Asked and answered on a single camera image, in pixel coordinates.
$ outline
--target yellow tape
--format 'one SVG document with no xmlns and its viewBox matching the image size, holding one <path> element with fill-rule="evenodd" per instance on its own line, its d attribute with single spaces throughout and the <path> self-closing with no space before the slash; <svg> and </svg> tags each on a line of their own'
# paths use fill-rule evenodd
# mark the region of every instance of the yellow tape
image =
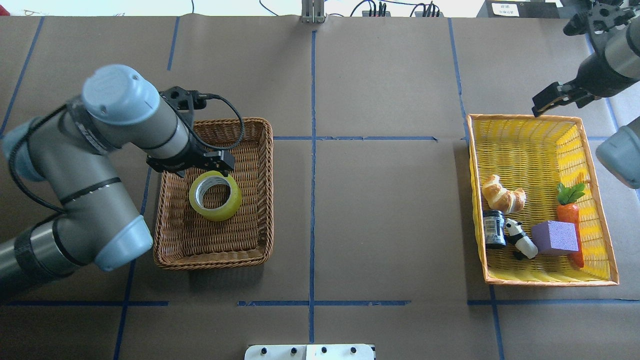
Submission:
<svg viewBox="0 0 640 360">
<path fill-rule="evenodd" d="M 202 204 L 204 193 L 215 185 L 227 185 L 231 192 L 229 198 L 222 206 L 215 209 L 207 209 Z M 224 221 L 232 216 L 242 204 L 242 193 L 231 175 L 224 177 L 217 171 L 209 171 L 200 176 L 191 184 L 189 189 L 189 202 L 191 207 L 200 215 L 210 221 Z"/>
</svg>

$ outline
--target white bracket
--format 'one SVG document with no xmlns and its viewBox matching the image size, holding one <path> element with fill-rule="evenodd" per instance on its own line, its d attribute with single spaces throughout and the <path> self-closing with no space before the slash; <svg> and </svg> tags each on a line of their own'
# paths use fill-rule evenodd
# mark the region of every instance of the white bracket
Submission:
<svg viewBox="0 0 640 360">
<path fill-rule="evenodd" d="M 253 345 L 244 360 L 376 360 L 366 344 Z"/>
<path fill-rule="evenodd" d="M 320 24 L 324 22 L 324 0 L 302 0 L 302 18 L 306 23 Z"/>
</svg>

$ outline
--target plastic vegetable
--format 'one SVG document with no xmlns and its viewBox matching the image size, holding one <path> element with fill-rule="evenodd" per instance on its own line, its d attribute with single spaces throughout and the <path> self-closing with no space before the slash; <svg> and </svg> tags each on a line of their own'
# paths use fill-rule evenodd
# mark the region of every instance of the plastic vegetable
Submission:
<svg viewBox="0 0 640 360">
<path fill-rule="evenodd" d="M 562 183 L 558 184 L 558 205 L 556 213 L 558 221 L 570 222 L 575 226 L 575 237 L 578 239 L 578 252 L 569 254 L 568 257 L 579 267 L 584 267 L 582 257 L 582 242 L 580 240 L 580 215 L 576 201 L 584 196 L 584 183 L 579 183 L 567 188 Z"/>
</svg>

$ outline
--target purple block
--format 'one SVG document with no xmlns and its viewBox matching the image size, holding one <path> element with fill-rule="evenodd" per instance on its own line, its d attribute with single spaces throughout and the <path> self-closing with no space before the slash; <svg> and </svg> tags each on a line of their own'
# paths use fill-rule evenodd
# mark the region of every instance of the purple block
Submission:
<svg viewBox="0 0 640 360">
<path fill-rule="evenodd" d="M 539 254 L 562 256 L 578 251 L 575 226 L 570 222 L 545 221 L 533 225 L 531 241 Z"/>
</svg>

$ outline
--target light blue joint cap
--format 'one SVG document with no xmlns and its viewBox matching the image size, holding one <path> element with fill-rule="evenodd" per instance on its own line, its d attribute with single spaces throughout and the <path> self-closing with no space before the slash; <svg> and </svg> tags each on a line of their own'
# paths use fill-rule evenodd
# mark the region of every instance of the light blue joint cap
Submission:
<svg viewBox="0 0 640 360">
<path fill-rule="evenodd" d="M 621 126 L 596 149 L 596 157 L 607 170 L 630 188 L 640 188 L 640 139 L 631 128 Z"/>
<path fill-rule="evenodd" d="M 5 134 L 2 140 L 2 152 L 4 153 L 4 158 L 7 160 L 7 162 L 9 162 L 9 155 L 15 147 L 15 144 L 17 144 L 18 141 L 20 141 L 20 139 L 27 133 L 27 131 L 29 131 L 30 125 L 31 121 L 25 122 L 24 124 Z M 18 153 L 15 155 L 15 171 L 18 173 L 18 175 L 29 181 L 44 180 L 44 177 L 42 177 L 36 171 L 36 168 L 31 162 L 29 147 L 26 143 L 20 147 Z"/>
<path fill-rule="evenodd" d="M 134 69 L 106 65 L 84 82 L 82 101 L 96 119 L 126 126 L 147 120 L 160 104 L 156 88 Z"/>
<path fill-rule="evenodd" d="M 100 250 L 93 262 L 102 271 L 112 271 L 151 249 L 153 239 L 142 215 L 138 215 Z"/>
</svg>

